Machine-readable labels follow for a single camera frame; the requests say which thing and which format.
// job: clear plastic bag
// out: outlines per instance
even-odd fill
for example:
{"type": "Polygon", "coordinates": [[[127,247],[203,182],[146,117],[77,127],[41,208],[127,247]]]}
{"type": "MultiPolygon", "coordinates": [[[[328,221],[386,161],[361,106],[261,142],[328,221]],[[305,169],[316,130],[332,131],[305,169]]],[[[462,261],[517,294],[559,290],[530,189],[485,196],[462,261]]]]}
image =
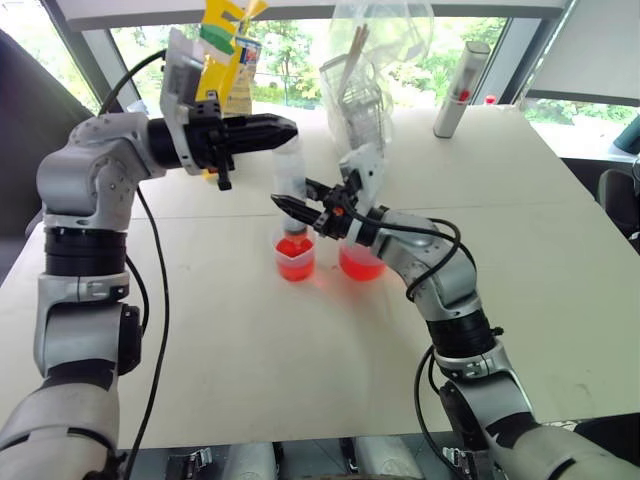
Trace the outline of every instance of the clear plastic bag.
{"type": "Polygon", "coordinates": [[[328,32],[330,58],[320,67],[320,80],[340,155],[365,143],[374,143],[384,154],[391,140],[393,109],[385,72],[398,63],[424,58],[432,34],[428,2],[337,2],[328,32]]]}

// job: white tube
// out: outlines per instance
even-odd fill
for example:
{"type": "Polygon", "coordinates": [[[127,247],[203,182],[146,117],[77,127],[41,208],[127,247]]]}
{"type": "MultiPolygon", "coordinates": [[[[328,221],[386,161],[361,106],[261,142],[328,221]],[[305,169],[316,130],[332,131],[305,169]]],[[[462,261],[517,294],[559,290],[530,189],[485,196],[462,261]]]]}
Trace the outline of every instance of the white tube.
{"type": "Polygon", "coordinates": [[[465,43],[447,98],[433,126],[436,137],[451,138],[453,136],[469,100],[473,97],[490,52],[489,45],[484,42],[465,43]]]}
{"type": "MultiPolygon", "coordinates": [[[[304,156],[297,135],[273,150],[273,162],[276,193],[306,201],[304,156]]],[[[304,223],[288,215],[285,215],[282,226],[287,233],[302,233],[306,228],[304,223]]]]}

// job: yellow package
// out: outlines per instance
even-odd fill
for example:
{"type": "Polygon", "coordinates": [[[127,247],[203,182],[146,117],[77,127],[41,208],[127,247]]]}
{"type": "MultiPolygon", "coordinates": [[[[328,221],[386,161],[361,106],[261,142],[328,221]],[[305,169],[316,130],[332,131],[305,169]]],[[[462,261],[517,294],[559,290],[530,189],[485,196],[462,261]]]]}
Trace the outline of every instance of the yellow package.
{"type": "Polygon", "coordinates": [[[243,57],[244,48],[238,45],[237,34],[246,31],[249,20],[265,8],[267,4],[262,0],[249,2],[246,12],[229,0],[207,0],[200,36],[208,45],[197,101],[207,100],[217,92],[224,111],[243,57]],[[226,18],[229,16],[238,21],[238,26],[226,18]]]}

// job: black chair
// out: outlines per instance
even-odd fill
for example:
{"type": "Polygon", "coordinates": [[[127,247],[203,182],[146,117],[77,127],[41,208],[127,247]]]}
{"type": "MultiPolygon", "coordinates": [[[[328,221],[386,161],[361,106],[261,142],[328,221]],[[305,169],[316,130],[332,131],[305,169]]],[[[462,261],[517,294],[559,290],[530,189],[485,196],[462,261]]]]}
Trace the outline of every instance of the black chair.
{"type": "Polygon", "coordinates": [[[598,182],[598,203],[615,226],[640,253],[640,195],[633,176],[620,170],[607,170],[598,182]]]}
{"type": "Polygon", "coordinates": [[[36,172],[91,116],[58,81],[0,30],[0,282],[20,254],[42,203],[36,172]]]}

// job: red liquid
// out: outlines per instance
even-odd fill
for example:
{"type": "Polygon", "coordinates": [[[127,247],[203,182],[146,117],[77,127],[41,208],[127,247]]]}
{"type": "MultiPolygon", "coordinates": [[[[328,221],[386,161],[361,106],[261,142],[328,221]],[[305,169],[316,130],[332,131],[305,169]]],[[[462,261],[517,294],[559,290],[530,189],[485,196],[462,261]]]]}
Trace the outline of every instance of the red liquid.
{"type": "Polygon", "coordinates": [[[380,276],[384,271],[384,263],[379,265],[363,265],[355,262],[340,249],[340,267],[349,277],[359,282],[367,282],[380,276]]]}
{"type": "Polygon", "coordinates": [[[285,265],[280,262],[276,262],[276,265],[278,266],[278,272],[280,272],[282,278],[289,280],[290,282],[299,282],[313,273],[315,263],[316,262],[311,259],[309,263],[300,268],[291,268],[289,265],[285,265]]]}
{"type": "MultiPolygon", "coordinates": [[[[310,250],[312,247],[313,242],[307,238],[306,234],[295,236],[287,235],[278,242],[276,250],[289,258],[294,258],[310,250]]],[[[298,282],[313,273],[315,261],[314,258],[311,257],[308,263],[300,267],[292,267],[287,262],[276,257],[276,265],[278,266],[278,272],[280,272],[283,278],[290,282],[298,282]]]]}

